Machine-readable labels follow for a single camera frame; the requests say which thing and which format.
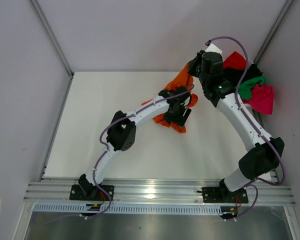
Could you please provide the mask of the orange t shirt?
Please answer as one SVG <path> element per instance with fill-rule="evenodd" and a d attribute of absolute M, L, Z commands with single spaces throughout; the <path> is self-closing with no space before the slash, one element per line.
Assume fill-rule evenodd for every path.
<path fill-rule="evenodd" d="M 163 90 L 177 90 L 179 87 L 186 87 L 187 89 L 190 89 L 191 85 L 194 83 L 194 79 L 191 75 L 188 74 L 188 68 L 189 66 L 188 64 L 186 64 L 185 67 L 180 71 L 180 73 L 171 82 L 169 82 Z M 189 103 L 188 108 L 191 109 L 195 106 L 195 104 L 197 104 L 198 96 L 194 93 L 189 93 L 191 94 L 192 100 Z M 187 132 L 185 125 L 177 126 L 174 123 L 169 124 L 163 119 L 163 115 L 164 113 L 155 116 L 153 118 L 154 122 L 167 128 L 171 127 L 181 134 Z"/>

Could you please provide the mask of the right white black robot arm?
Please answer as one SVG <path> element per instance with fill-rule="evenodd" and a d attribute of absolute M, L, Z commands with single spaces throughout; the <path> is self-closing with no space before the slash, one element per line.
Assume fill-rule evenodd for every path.
<path fill-rule="evenodd" d="M 219 182 L 218 196 L 229 202 L 237 191 L 280 165 L 285 144 L 265 131 L 244 106 L 234 85 L 223 76 L 220 53 L 200 50 L 188 63 L 188 73 L 199 79 L 204 96 L 229 120 L 247 151 L 238 168 Z"/>

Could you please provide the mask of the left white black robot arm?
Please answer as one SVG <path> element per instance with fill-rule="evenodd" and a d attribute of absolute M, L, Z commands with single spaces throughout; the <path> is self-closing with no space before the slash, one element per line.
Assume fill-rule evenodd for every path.
<path fill-rule="evenodd" d="M 103 153 L 93 168 L 82 174 L 77 184 L 73 185 L 75 190 L 71 191 L 70 199 L 96 200 L 99 192 L 103 192 L 110 199 L 110 194 L 101 188 L 107 167 L 118 154 L 132 147 L 137 128 L 147 121 L 163 115 L 165 123 L 183 128 L 192 111 L 189 104 L 193 88 L 193 84 L 188 84 L 180 86 L 177 90 L 164 89 L 155 98 L 133 111 L 117 111 L 111 123 L 100 134 L 99 141 L 104 145 Z"/>

